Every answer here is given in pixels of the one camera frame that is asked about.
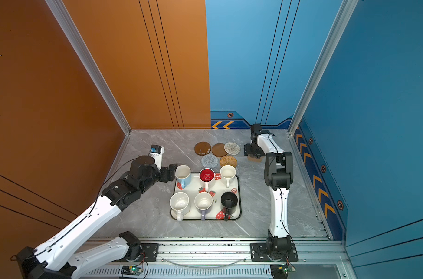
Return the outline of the cork paw print coaster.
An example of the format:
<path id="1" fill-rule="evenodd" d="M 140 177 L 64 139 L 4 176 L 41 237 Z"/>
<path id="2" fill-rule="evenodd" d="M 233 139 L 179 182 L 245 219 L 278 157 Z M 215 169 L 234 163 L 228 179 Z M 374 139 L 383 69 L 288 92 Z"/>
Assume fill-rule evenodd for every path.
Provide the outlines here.
<path id="1" fill-rule="evenodd" d="M 260 163 L 262 162 L 262 158 L 253 157 L 251 155 L 247 156 L 247 159 L 251 162 Z"/>

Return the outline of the white multicolour woven rope coaster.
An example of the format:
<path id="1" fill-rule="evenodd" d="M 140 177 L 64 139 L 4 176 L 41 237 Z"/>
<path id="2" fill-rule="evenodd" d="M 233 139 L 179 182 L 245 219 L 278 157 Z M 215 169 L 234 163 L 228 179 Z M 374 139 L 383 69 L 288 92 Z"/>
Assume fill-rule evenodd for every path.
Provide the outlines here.
<path id="1" fill-rule="evenodd" d="M 237 143 L 228 142 L 224 145 L 224 150 L 227 154 L 235 156 L 240 153 L 240 146 Z"/>

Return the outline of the woven rattan round coaster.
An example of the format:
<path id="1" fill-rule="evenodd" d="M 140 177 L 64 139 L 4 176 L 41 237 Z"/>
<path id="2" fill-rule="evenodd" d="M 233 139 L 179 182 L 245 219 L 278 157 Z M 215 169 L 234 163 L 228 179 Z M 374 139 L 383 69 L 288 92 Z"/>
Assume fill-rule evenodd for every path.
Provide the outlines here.
<path id="1" fill-rule="evenodd" d="M 224 167 L 224 166 L 226 166 L 226 165 L 230 165 L 230 166 L 232 166 L 233 168 L 236 168 L 236 167 L 237 167 L 237 165 L 238 165 L 238 161 L 237 161 L 237 159 L 236 159 L 235 157 L 233 157 L 233 156 L 231 156 L 231 155 L 226 155 L 226 156 L 223 156 L 223 157 L 220 159 L 220 166 L 221 166 L 221 167 Z"/>

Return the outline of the brown round wooden coaster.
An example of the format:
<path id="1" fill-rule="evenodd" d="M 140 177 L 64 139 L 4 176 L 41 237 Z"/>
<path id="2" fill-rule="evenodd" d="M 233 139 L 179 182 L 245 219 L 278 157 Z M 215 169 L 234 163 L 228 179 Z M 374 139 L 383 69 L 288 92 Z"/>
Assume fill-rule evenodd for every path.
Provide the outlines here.
<path id="1" fill-rule="evenodd" d="M 214 156 L 219 158 L 222 158 L 228 154 L 227 151 L 225 150 L 225 144 L 223 143 L 218 143 L 213 145 L 211 152 L 213 153 Z"/>

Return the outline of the grey blue rope coaster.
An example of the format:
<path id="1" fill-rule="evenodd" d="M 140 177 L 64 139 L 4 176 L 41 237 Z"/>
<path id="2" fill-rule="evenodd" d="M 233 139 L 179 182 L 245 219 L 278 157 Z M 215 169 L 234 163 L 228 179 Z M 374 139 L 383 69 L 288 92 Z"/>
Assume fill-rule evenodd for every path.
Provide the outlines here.
<path id="1" fill-rule="evenodd" d="M 213 169 L 219 164 L 219 159 L 213 154 L 207 154 L 201 159 L 204 168 Z"/>

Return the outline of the dark scratched wooden coaster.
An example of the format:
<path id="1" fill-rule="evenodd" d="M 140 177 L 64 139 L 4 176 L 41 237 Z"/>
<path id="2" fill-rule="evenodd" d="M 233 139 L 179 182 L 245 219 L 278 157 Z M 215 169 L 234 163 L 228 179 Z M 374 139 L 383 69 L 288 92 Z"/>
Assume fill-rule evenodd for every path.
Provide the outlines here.
<path id="1" fill-rule="evenodd" d="M 194 151 L 199 156 L 208 155 L 211 152 L 211 145 L 205 141 L 199 142 L 195 145 Z"/>

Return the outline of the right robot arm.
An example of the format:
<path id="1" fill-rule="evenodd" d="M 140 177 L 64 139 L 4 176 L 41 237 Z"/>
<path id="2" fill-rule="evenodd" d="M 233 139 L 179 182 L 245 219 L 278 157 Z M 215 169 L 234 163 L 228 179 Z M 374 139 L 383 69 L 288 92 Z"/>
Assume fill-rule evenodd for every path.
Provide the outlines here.
<path id="1" fill-rule="evenodd" d="M 293 155 L 283 150 L 275 135 L 254 124 L 250 128 L 250 143 L 244 154 L 256 159 L 264 158 L 264 181 L 271 197 L 271 221 L 263 254 L 271 261 L 297 262 L 298 254 L 288 229 L 288 196 L 293 184 Z"/>

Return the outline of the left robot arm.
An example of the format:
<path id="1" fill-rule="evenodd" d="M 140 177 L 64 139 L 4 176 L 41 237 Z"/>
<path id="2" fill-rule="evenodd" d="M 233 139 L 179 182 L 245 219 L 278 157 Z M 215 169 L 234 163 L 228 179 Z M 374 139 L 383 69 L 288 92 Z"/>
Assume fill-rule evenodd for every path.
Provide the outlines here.
<path id="1" fill-rule="evenodd" d="M 161 160 L 139 156 L 130 170 L 112 182 L 78 218 L 36 248 L 25 247 L 17 255 L 25 279 L 79 279 L 115 260 L 139 262 L 145 259 L 140 240 L 126 231 L 95 248 L 78 249 L 109 220 L 118 216 L 157 182 L 175 179 L 177 164 L 161 166 Z"/>

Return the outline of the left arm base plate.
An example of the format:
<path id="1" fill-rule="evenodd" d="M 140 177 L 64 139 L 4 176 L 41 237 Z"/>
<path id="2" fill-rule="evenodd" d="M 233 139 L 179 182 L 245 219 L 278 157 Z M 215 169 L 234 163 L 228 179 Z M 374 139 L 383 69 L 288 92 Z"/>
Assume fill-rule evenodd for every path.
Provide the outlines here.
<path id="1" fill-rule="evenodd" d="M 155 262 L 159 252 L 159 244 L 155 242 L 132 245 L 125 256 L 115 262 Z"/>

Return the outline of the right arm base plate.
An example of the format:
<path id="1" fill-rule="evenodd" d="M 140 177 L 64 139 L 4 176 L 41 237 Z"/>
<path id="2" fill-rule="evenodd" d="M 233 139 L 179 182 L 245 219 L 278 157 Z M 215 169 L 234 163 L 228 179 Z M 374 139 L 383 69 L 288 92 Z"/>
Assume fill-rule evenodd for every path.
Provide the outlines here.
<path id="1" fill-rule="evenodd" d="M 251 243 L 250 255 L 253 262 L 298 262 L 295 244 L 284 247 L 268 246 L 266 243 Z"/>

